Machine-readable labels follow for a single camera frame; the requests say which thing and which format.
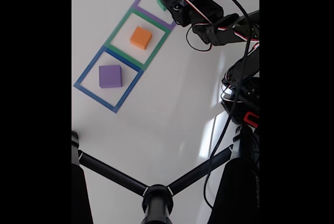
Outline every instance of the orange cube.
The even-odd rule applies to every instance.
[[[150,31],[137,27],[130,38],[130,42],[131,44],[145,50],[151,38],[152,33]]]

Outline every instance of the purple cube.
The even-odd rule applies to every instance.
[[[100,66],[100,87],[122,87],[120,65]]]

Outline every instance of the robotic arm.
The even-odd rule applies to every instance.
[[[162,4],[171,13],[178,25],[191,29],[205,44],[210,46],[226,45],[235,42],[244,42],[250,37],[255,43],[245,60],[243,76],[242,58],[228,69],[222,84],[228,87],[232,94],[222,98],[222,105],[230,113],[236,87],[242,81],[238,103],[233,113],[232,121],[235,124],[246,122],[253,127],[259,127],[259,78],[254,77],[259,72],[260,46],[260,11],[248,14],[252,23],[252,31],[248,31],[245,17],[238,14],[224,15],[223,8],[213,0],[161,0]]]

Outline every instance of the black cable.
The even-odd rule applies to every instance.
[[[249,19],[248,14],[247,14],[246,11],[245,11],[245,9],[239,4],[238,1],[236,1],[236,0],[232,0],[232,1],[233,1],[233,3],[234,3],[234,4],[241,10],[241,12],[243,13],[243,15],[245,16],[245,20],[246,20],[246,22],[247,22],[247,24],[248,24],[248,31],[251,32],[251,31],[252,31],[252,24],[251,24],[251,21],[250,21],[250,19]],[[226,133],[227,127],[229,126],[229,123],[230,123],[230,121],[231,121],[231,119],[232,119],[232,115],[233,115],[233,113],[234,113],[235,107],[236,107],[236,105],[237,105],[236,102],[237,102],[237,100],[238,100],[238,96],[239,96],[239,93],[240,93],[240,90],[241,90],[242,80],[243,80],[243,77],[244,77],[244,69],[245,69],[245,63],[246,63],[246,62],[245,62],[245,59],[246,59],[246,57],[247,57],[247,55],[248,55],[248,50],[249,50],[249,46],[250,46],[250,44],[251,44],[251,37],[248,37],[247,42],[246,42],[245,53],[244,53],[244,56],[243,56],[243,59],[242,59],[241,76],[240,76],[239,84],[238,84],[238,86],[237,86],[237,88],[236,88],[236,93],[235,93],[235,97],[234,97],[234,103],[233,103],[233,105],[232,105],[232,109],[231,109],[231,112],[230,112],[230,114],[229,114],[229,117],[228,117],[228,119],[227,119],[227,121],[226,121],[226,124],[225,124],[225,126],[224,126],[224,129],[223,129],[223,131],[222,131],[222,133],[221,133],[221,135],[220,135],[220,137],[219,137],[219,139],[218,139],[218,142],[217,142],[217,144],[215,145],[215,147],[214,147],[214,149],[213,149],[213,151],[212,151],[212,153],[211,153],[211,155],[210,155],[210,159],[209,159],[208,175],[207,175],[207,177],[206,177],[206,179],[205,179],[205,182],[204,182],[204,200],[205,200],[205,202],[208,204],[208,206],[209,206],[211,209],[212,209],[213,207],[211,206],[211,204],[208,202],[208,200],[207,200],[207,198],[206,198],[206,186],[207,186],[207,184],[208,184],[208,180],[209,180],[209,177],[210,177],[210,174],[211,174],[212,160],[213,160],[214,154],[216,153],[216,151],[217,151],[217,149],[218,149],[220,143],[221,143],[222,140],[223,140],[223,137],[224,137],[224,135],[225,135],[225,133]]]
[[[223,90],[223,84],[221,84],[221,90],[222,90],[222,93],[220,94],[220,98],[222,98],[222,95],[225,93],[225,91],[229,88],[229,86],[227,86],[224,90]]]
[[[186,34],[186,41],[188,42],[188,45],[192,48],[192,49],[195,49],[196,51],[198,52],[209,52],[212,48],[212,43],[210,44],[210,47],[209,49],[206,49],[206,50],[200,50],[200,49],[197,49],[197,48],[194,48],[192,45],[190,45],[189,43],[189,40],[188,40],[188,33],[190,31],[191,28],[193,28],[193,26],[195,26],[196,24],[192,25],[191,27],[189,27],[188,31],[187,31],[187,34]]]
[[[258,147],[260,147],[260,143],[257,141],[257,139],[256,139],[256,137],[255,137],[255,135],[254,135],[254,133],[252,133],[252,139],[253,139],[253,143],[254,143],[254,148],[256,148],[256,145],[257,145]]]

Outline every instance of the green tape square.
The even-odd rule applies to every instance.
[[[139,62],[135,58],[131,57],[130,55],[124,53],[123,51],[121,51],[120,49],[118,49],[117,47],[115,47],[114,45],[110,44],[110,42],[114,39],[114,37],[116,36],[116,34],[120,31],[120,29],[122,28],[122,26],[124,25],[124,23],[126,22],[126,20],[129,18],[129,16],[132,13],[135,14],[135,15],[137,15],[137,16],[139,16],[139,17],[141,17],[142,19],[146,20],[147,22],[150,22],[151,24],[153,24],[154,26],[158,27],[159,29],[161,29],[161,30],[163,30],[165,32],[165,34],[163,35],[163,37],[161,38],[161,40],[159,41],[159,43],[157,44],[157,46],[154,48],[153,52],[151,53],[151,55],[148,57],[148,59],[146,60],[146,62],[144,64],[142,64],[141,62]],[[130,61],[131,63],[133,63],[134,65],[138,66],[140,69],[142,69],[142,70],[145,71],[146,68],[151,63],[151,61],[153,60],[153,58],[155,57],[155,55],[160,50],[160,47],[163,45],[163,43],[165,42],[165,40],[168,38],[168,36],[169,36],[170,33],[171,33],[170,29],[164,27],[163,25],[159,24],[155,20],[149,18],[145,14],[142,14],[141,12],[137,11],[135,8],[131,7],[126,12],[126,14],[122,18],[121,22],[119,22],[119,24],[116,26],[115,30],[108,37],[108,39],[104,43],[104,46],[106,48],[114,51],[115,53],[119,54],[123,58],[127,59],[128,61]]]

